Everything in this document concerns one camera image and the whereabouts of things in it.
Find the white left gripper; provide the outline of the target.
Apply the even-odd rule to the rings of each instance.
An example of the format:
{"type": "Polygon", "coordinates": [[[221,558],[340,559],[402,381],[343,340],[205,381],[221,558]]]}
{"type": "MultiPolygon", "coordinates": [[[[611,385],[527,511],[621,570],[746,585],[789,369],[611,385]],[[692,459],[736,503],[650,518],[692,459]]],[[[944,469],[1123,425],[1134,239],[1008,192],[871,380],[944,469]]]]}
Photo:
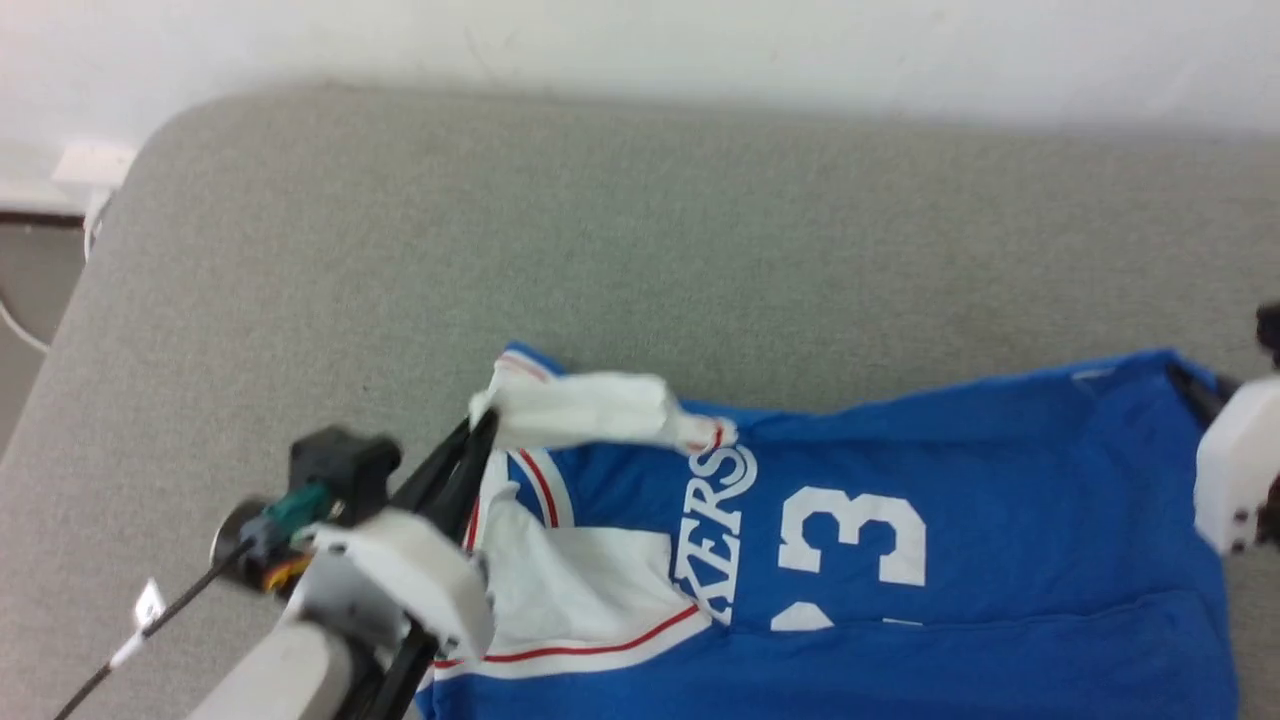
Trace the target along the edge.
{"type": "Polygon", "coordinates": [[[396,491],[399,510],[352,528],[307,527],[314,555],[300,580],[301,614],[380,651],[397,650],[417,625],[451,656],[481,659],[495,634],[486,579],[458,546],[468,546],[498,429],[489,411],[460,423],[396,491]],[[440,516],[458,546],[410,512],[440,516]]]}

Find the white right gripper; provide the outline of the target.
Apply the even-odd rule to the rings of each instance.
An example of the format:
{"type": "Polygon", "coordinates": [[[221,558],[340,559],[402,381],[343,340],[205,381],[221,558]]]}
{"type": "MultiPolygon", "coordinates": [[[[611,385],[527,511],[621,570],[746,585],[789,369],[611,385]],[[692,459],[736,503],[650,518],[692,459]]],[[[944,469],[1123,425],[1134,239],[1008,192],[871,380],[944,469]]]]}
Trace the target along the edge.
{"type": "Polygon", "coordinates": [[[1179,363],[1165,374],[1201,427],[1196,529],[1220,555],[1276,544],[1279,534],[1279,378],[1243,384],[1229,400],[1179,363]]]}

